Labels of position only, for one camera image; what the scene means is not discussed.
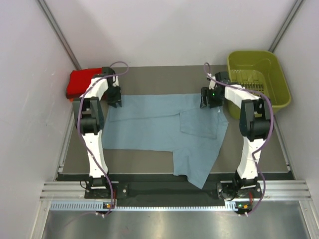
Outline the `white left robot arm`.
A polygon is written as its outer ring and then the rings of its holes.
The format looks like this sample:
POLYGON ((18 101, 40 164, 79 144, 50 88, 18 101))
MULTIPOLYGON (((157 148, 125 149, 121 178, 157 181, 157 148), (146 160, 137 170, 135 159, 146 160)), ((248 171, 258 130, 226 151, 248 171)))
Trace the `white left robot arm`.
POLYGON ((89 175, 83 179, 86 199, 114 198, 102 147, 104 115, 100 101, 103 97, 111 107, 122 106, 118 76, 111 67, 104 67, 101 73, 94 74, 86 91, 73 100, 75 126, 87 150, 90 165, 89 175))

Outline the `light blue t shirt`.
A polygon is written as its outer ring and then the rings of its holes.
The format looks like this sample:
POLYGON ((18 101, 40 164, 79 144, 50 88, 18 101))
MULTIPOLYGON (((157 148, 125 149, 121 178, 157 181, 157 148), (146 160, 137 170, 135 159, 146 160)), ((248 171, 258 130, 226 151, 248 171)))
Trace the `light blue t shirt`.
POLYGON ((173 174, 202 189, 217 160, 228 120, 222 107, 200 108, 200 94, 124 95, 110 107, 104 149, 173 153, 173 174))

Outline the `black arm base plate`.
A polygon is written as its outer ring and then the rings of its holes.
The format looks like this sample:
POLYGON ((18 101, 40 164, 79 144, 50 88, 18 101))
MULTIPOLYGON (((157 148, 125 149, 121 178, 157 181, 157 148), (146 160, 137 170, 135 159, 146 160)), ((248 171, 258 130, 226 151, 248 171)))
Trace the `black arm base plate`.
POLYGON ((182 197, 190 196, 209 196, 213 199, 234 199, 239 196, 247 196, 248 191, 258 191, 257 188, 246 188, 239 190, 232 183, 218 182, 213 184, 209 182, 208 186, 203 189, 196 188, 188 182, 119 182, 112 185, 112 189, 93 188, 87 185, 85 196, 86 199, 117 199, 123 200, 137 196, 169 196, 182 195, 182 197))

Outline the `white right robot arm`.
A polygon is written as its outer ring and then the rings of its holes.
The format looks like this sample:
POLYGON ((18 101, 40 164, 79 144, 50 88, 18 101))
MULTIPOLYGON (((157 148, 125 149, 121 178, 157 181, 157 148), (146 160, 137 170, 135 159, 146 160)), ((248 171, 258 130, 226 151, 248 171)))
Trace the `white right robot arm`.
POLYGON ((274 113, 267 96, 232 84, 226 72, 206 75, 209 86, 201 89, 201 108, 215 108, 228 100, 240 109, 239 130, 243 137, 242 156, 231 185, 223 186, 220 196, 227 200, 257 191, 260 154, 274 128, 274 113))

